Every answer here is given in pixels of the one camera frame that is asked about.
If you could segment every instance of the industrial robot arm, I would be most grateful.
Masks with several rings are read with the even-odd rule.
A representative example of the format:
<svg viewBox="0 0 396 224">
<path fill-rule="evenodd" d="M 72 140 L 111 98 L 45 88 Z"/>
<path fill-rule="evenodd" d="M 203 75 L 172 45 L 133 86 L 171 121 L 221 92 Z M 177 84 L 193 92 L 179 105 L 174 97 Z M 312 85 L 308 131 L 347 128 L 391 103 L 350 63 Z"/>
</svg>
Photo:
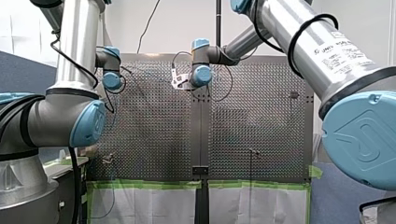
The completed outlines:
<svg viewBox="0 0 396 224">
<path fill-rule="evenodd" d="M 207 39 L 192 43 L 191 89 L 210 83 L 211 63 L 238 64 L 273 37 L 294 73 L 322 102 L 323 143 L 334 164 L 365 185 L 395 190 L 396 67 L 380 67 L 368 59 L 337 30 L 335 17 L 316 13 L 304 0 L 231 3 L 253 25 L 221 49 Z"/>
<path fill-rule="evenodd" d="M 56 81 L 45 96 L 0 94 L 0 219 L 53 224 L 59 212 L 57 184 L 48 181 L 38 148 L 87 147 L 98 141 L 106 113 L 94 70 L 103 68 L 105 89 L 119 89 L 120 53 L 96 46 L 99 16 L 106 8 L 103 0 L 31 2 L 41 8 L 60 40 L 58 49 L 52 43 L 60 55 Z M 34 216 L 13 215 L 32 209 Z"/>
</svg>

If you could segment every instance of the pegboard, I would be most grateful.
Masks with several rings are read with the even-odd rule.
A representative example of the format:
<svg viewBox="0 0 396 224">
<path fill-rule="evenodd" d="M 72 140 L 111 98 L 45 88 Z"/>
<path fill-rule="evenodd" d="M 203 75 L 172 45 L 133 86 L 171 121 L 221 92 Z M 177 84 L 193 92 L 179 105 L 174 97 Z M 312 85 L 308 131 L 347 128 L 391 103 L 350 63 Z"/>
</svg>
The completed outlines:
<svg viewBox="0 0 396 224">
<path fill-rule="evenodd" d="M 93 179 L 111 176 L 145 180 L 190 180 L 190 94 L 171 86 L 170 61 L 122 63 L 127 86 L 112 99 L 106 127 L 93 161 Z M 179 63 L 180 70 L 190 64 Z M 114 154 L 116 173 L 99 158 Z"/>
<path fill-rule="evenodd" d="M 211 89 L 209 178 L 305 182 L 312 148 L 312 91 L 283 57 L 256 58 L 230 69 L 230 95 L 215 101 L 232 84 L 225 69 L 218 68 Z"/>
<path fill-rule="evenodd" d="M 132 55 L 123 60 L 133 75 L 122 71 L 127 88 L 112 98 L 117 116 L 107 113 L 99 156 L 90 169 L 93 179 L 191 180 L 192 161 L 201 160 L 196 158 L 197 146 L 191 146 L 200 138 L 197 127 L 209 132 L 202 139 L 208 148 L 198 153 L 208 159 L 210 179 L 308 178 L 313 93 L 290 71 L 285 57 L 252 57 L 230 67 L 233 89 L 221 102 L 216 100 L 228 92 L 231 79 L 225 68 L 214 66 L 213 85 L 204 91 L 211 96 L 209 106 L 199 107 L 207 108 L 202 116 L 208 118 L 202 118 L 190 92 L 172 89 L 173 56 Z M 189 57 L 181 58 L 178 72 L 190 72 Z M 298 97 L 290 98 L 295 92 Z M 250 160 L 250 150 L 260 151 L 260 156 Z M 99 159 L 110 153 L 116 173 Z"/>
</svg>

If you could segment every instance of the metal rod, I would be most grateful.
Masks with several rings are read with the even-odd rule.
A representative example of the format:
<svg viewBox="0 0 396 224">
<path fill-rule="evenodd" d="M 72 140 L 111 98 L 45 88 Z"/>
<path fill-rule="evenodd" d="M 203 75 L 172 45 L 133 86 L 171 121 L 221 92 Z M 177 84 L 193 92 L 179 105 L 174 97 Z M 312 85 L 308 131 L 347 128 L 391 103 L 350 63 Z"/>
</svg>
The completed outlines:
<svg viewBox="0 0 396 224">
<path fill-rule="evenodd" d="M 216 45 L 221 47 L 221 0 L 216 0 Z"/>
<path fill-rule="evenodd" d="M 262 36 L 270 38 L 268 31 L 262 30 Z M 255 49 L 262 43 L 262 40 L 257 36 L 254 26 L 248 27 L 241 35 L 235 38 L 229 45 L 226 46 L 224 52 L 232 59 L 239 59 L 247 54 L 249 51 Z"/>
<path fill-rule="evenodd" d="M 304 0 L 265 0 L 259 3 L 260 27 L 268 29 L 284 52 L 288 52 L 290 41 L 302 24 L 317 15 Z M 346 44 L 348 48 L 353 49 L 354 55 L 360 57 L 358 60 L 364 60 L 366 63 L 354 61 L 356 58 L 349 56 L 351 51 L 344 50 Z M 331 55 L 321 53 L 321 49 L 326 47 L 333 48 Z M 328 56 L 336 57 L 339 59 L 338 62 L 344 65 L 336 65 L 337 61 L 334 58 L 321 58 Z M 292 59 L 322 101 L 327 101 L 348 84 L 379 69 L 377 64 L 366 60 L 365 55 L 327 21 L 315 21 L 301 34 Z M 326 64 L 330 62 L 334 62 L 334 66 Z"/>
<path fill-rule="evenodd" d="M 93 72 L 99 14 L 98 2 L 73 0 L 64 3 L 60 50 L 76 63 Z M 93 79 L 59 56 L 56 83 L 51 88 L 92 91 Z"/>
</svg>

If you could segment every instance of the metal pole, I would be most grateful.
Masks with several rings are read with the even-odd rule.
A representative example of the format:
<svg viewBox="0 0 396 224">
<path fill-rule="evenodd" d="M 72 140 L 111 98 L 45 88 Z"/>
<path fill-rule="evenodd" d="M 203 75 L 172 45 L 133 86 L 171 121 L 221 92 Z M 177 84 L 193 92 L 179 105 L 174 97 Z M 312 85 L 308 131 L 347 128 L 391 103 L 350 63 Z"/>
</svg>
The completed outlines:
<svg viewBox="0 0 396 224">
<path fill-rule="evenodd" d="M 65 1 L 60 50 L 76 63 L 93 72 L 99 14 L 105 10 L 102 0 Z M 54 88 L 92 91 L 93 79 L 59 56 Z"/>
<path fill-rule="evenodd" d="M 267 39 L 271 38 L 271 34 L 266 30 L 262 30 L 262 36 Z M 241 35 L 227 45 L 224 51 L 230 58 L 239 59 L 249 51 L 258 47 L 261 43 L 262 40 L 257 36 L 254 26 L 251 25 Z"/>
<path fill-rule="evenodd" d="M 221 0 L 216 0 L 216 45 L 221 47 Z"/>
<path fill-rule="evenodd" d="M 260 27 L 267 28 L 286 53 L 292 37 L 301 25 L 317 15 L 304 0 L 265 0 L 259 3 Z M 338 61 L 326 58 L 325 52 L 322 51 L 327 47 L 337 52 L 332 55 L 338 58 Z M 359 57 L 361 63 L 357 63 L 355 56 Z M 377 64 L 367 59 L 327 21 L 316 21 L 302 33 L 294 48 L 293 60 L 304 79 L 323 102 L 360 77 L 370 75 L 379 69 Z"/>
</svg>

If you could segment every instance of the black cable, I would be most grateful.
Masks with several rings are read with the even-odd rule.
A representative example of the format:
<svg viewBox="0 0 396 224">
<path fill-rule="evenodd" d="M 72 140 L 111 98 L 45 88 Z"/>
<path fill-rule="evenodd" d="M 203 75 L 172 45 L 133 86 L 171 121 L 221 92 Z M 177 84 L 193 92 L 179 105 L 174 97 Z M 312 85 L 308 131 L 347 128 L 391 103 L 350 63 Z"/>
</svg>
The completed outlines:
<svg viewBox="0 0 396 224">
<path fill-rule="evenodd" d="M 225 98 L 227 98 L 227 97 L 230 95 L 231 91 L 233 90 L 233 74 L 231 73 L 231 70 L 230 70 L 230 68 L 228 68 L 228 66 L 224 65 L 224 67 L 227 69 L 228 74 L 230 74 L 231 87 L 230 87 L 230 89 L 228 90 L 227 94 L 225 94 L 225 96 L 223 96 L 223 97 L 222 97 L 221 99 L 219 99 L 219 100 L 213 99 L 213 98 L 212 98 L 212 94 L 209 94 L 210 99 L 213 100 L 214 102 L 221 102 L 221 101 L 223 101 Z"/>
<path fill-rule="evenodd" d="M 43 95 L 28 95 L 28 96 L 24 96 L 21 99 L 18 99 L 10 104 L 8 104 L 6 107 L 4 107 L 1 111 L 0 111 L 0 142 L 3 138 L 3 134 L 6 131 L 6 127 L 8 126 L 8 124 L 12 121 L 13 118 L 15 118 L 15 116 L 17 114 L 19 114 L 23 109 L 27 108 L 28 106 L 32 106 L 32 104 L 34 104 L 37 101 L 40 100 L 44 100 L 45 96 Z"/>
<path fill-rule="evenodd" d="M 296 46 L 296 44 L 297 44 L 297 40 L 298 40 L 298 38 L 300 37 L 300 35 L 303 33 L 303 31 L 305 31 L 306 28 L 308 28 L 312 23 L 314 23 L 315 21 L 323 21 L 323 19 L 330 19 L 330 20 L 332 20 L 332 22 L 334 23 L 335 29 L 338 30 L 338 21 L 337 21 L 337 19 L 336 19 L 333 15 L 330 15 L 330 14 L 327 14 L 327 13 L 323 13 L 323 14 L 316 15 L 314 18 L 312 18 L 312 19 L 309 20 L 309 21 L 305 21 L 305 22 L 301 25 L 300 29 L 299 29 L 299 30 L 296 32 L 296 34 L 293 36 L 293 38 L 291 39 L 291 41 L 290 41 L 289 50 L 288 50 L 288 62 L 289 62 L 289 66 L 290 66 L 291 70 L 292 70 L 298 77 L 300 77 L 300 78 L 303 78 L 303 76 L 302 76 L 302 75 L 300 74 L 300 72 L 297 70 L 297 68 L 296 68 L 296 66 L 295 66 L 295 64 L 294 64 L 294 59 L 293 59 L 293 57 L 294 57 L 294 49 L 295 49 L 295 46 Z"/>
<path fill-rule="evenodd" d="M 55 47 L 55 44 L 59 42 L 59 37 L 56 38 L 55 41 L 53 41 L 52 43 L 50 43 L 50 46 L 60 55 L 62 55 L 64 58 L 66 58 L 67 61 L 69 61 L 70 63 L 72 63 L 78 70 L 84 72 L 85 74 L 89 75 L 90 77 L 93 78 L 93 80 L 95 81 L 95 83 L 93 84 L 93 88 L 95 89 L 97 87 L 97 85 L 99 84 L 99 80 L 98 78 L 92 73 L 90 72 L 88 69 L 86 69 L 85 67 L 81 66 L 80 64 L 76 63 L 72 58 L 70 58 L 69 56 L 67 56 L 65 53 L 63 53 L 60 49 L 57 49 Z"/>
<path fill-rule="evenodd" d="M 242 61 L 250 58 L 251 56 L 253 56 L 253 54 L 256 52 L 257 48 L 258 47 L 256 47 L 253 51 L 251 51 L 251 53 L 248 56 L 246 56 L 245 58 L 241 58 L 241 60 L 239 60 L 239 62 L 242 62 Z"/>
<path fill-rule="evenodd" d="M 106 108 L 110 113 L 114 114 L 114 106 L 113 106 L 113 104 L 111 103 L 110 97 L 108 96 L 108 90 L 107 90 L 106 88 L 104 88 L 104 89 L 105 89 L 105 94 L 106 94 L 106 97 L 107 97 L 107 101 L 108 101 L 108 103 L 109 103 L 110 106 L 111 106 L 111 109 L 110 109 L 110 108 L 108 107 L 108 105 L 105 104 L 105 108 Z"/>
<path fill-rule="evenodd" d="M 83 222 L 83 221 L 88 221 L 88 220 L 91 220 L 91 219 L 101 219 L 101 218 L 104 218 L 104 217 L 107 217 L 108 216 L 108 214 L 110 214 L 111 213 L 111 211 L 113 211 L 113 208 L 114 208 L 114 205 L 116 204 L 116 193 L 115 193 L 115 187 L 114 187 L 114 180 L 115 180 L 115 169 L 114 169 L 114 165 L 113 165 L 113 163 L 114 162 L 111 162 L 111 168 L 113 169 L 113 176 L 111 177 L 111 181 L 113 182 L 113 184 L 112 184 L 112 193 L 113 193 L 113 203 L 111 204 L 111 207 L 110 207 L 110 209 L 108 209 L 108 211 L 104 214 L 104 215 L 102 215 L 102 216 L 100 216 L 100 217 L 89 217 L 89 218 L 86 218 L 86 219 L 84 219 L 84 220 L 81 220 L 80 222 Z"/>
<path fill-rule="evenodd" d="M 175 57 L 172 60 L 172 68 L 175 68 L 175 59 L 177 58 L 177 56 L 179 54 L 188 54 L 188 55 L 192 56 L 192 54 L 187 51 L 179 51 L 177 54 L 175 54 Z"/>
<path fill-rule="evenodd" d="M 113 54 L 113 56 L 116 57 L 117 60 L 121 63 L 121 58 L 120 58 L 119 54 L 117 54 L 116 52 L 114 52 L 114 50 L 108 49 L 108 48 L 103 47 L 103 46 L 96 46 L 96 48 L 97 48 L 97 49 L 105 49 L 105 50 L 110 51 L 110 52 Z"/>
<path fill-rule="evenodd" d="M 78 211 L 81 201 L 81 193 L 79 189 L 79 184 L 81 183 L 81 174 L 79 173 L 77 156 L 73 147 L 69 147 L 69 153 L 73 167 L 74 191 L 75 191 L 75 203 L 73 208 L 72 224 L 75 224 L 78 223 Z"/>
<path fill-rule="evenodd" d="M 149 18 L 148 18 L 148 23 L 147 23 L 147 25 L 146 25 L 145 31 L 144 31 L 143 34 L 140 36 L 140 39 L 139 39 L 139 47 L 137 48 L 137 54 L 139 53 L 140 47 L 142 46 L 143 36 L 146 34 L 146 31 L 148 30 L 148 28 L 149 28 L 149 23 L 151 22 L 151 19 L 152 19 L 152 17 L 154 16 L 154 13 L 155 13 L 155 11 L 157 10 L 157 7 L 158 7 L 158 5 L 160 4 L 160 2 L 161 2 L 161 0 L 158 0 L 157 3 L 155 4 L 155 7 L 154 7 L 154 9 L 152 10 L 151 15 L 150 15 Z"/>
<path fill-rule="evenodd" d="M 269 42 L 264 36 L 262 36 L 262 33 L 260 32 L 259 26 L 257 24 L 257 11 L 258 11 L 258 5 L 259 5 L 259 0 L 256 0 L 254 2 L 254 19 L 253 19 L 253 25 L 254 25 L 254 30 L 256 31 L 256 34 L 259 36 L 259 38 L 267 44 L 269 47 L 271 47 L 274 50 L 277 50 L 281 53 L 283 53 L 283 50 L 280 47 L 275 46 L 273 43 Z"/>
</svg>

